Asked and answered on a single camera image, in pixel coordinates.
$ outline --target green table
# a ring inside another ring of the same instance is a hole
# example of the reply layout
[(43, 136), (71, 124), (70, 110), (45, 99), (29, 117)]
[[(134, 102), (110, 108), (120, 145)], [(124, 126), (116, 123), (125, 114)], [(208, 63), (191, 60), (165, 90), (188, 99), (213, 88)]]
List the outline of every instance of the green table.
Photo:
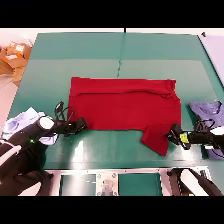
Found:
[[(62, 100), (65, 104), (68, 103), (72, 76), (177, 78), (177, 92), (183, 97), (183, 127), (189, 130), (193, 127), (194, 116), (187, 103), (194, 99), (224, 101), (221, 82), (197, 36), (50, 33), (37, 36), (9, 117), (14, 117), (29, 107), (54, 116), (53, 111), (58, 102)], [(198, 84), (198, 88), (194, 88), (197, 91), (192, 92), (191, 86), (188, 88), (186, 83), (200, 83), (204, 87), (200, 88)], [(139, 142), (141, 135), (140, 131), (84, 131), (68, 138), (60, 136), (57, 143), (48, 148), (44, 168), (109, 169), (208, 165), (214, 182), (224, 192), (224, 180), (221, 178), (223, 161), (204, 159), (200, 147), (194, 146), (186, 153), (173, 144), (169, 145), (168, 155), (162, 157)]]

